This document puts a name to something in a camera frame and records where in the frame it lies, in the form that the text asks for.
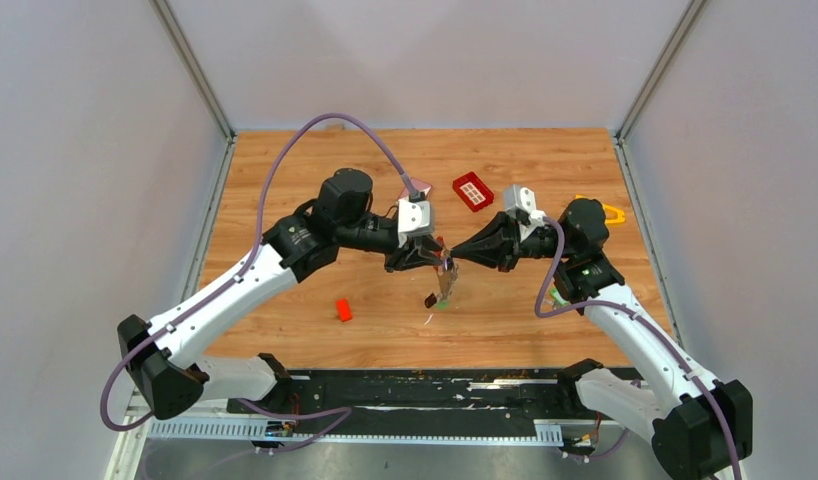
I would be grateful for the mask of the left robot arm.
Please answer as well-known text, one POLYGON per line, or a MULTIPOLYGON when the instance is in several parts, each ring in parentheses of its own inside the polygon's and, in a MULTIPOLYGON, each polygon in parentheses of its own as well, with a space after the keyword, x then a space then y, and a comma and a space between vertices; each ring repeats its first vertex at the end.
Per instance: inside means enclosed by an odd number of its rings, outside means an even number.
POLYGON ((206 349, 241 319, 317 270, 340 249, 383 255, 388 272, 438 266, 434 213, 421 192, 397 201, 392 216, 371 212, 372 178, 344 168, 316 198, 277 220, 227 272, 180 305, 118 326, 125 369, 153 417, 174 418, 204 400, 255 401, 268 413, 291 400, 289 377, 273 356, 208 357, 206 349))

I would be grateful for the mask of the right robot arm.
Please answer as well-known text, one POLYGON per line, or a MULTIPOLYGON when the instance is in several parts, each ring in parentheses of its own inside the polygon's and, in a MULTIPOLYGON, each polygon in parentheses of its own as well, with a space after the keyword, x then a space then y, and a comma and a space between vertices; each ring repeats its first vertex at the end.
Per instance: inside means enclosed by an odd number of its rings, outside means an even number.
POLYGON ((607 415, 647 441, 673 479, 743 478, 741 462, 752 453, 751 393, 738 380, 720 380, 658 325, 605 255, 605 221, 596 199, 574 199, 556 220, 514 203, 452 255, 501 272, 522 259, 551 259, 535 315, 577 312, 623 351, 646 384, 623 381, 593 359, 580 361, 555 392, 562 413, 607 415))

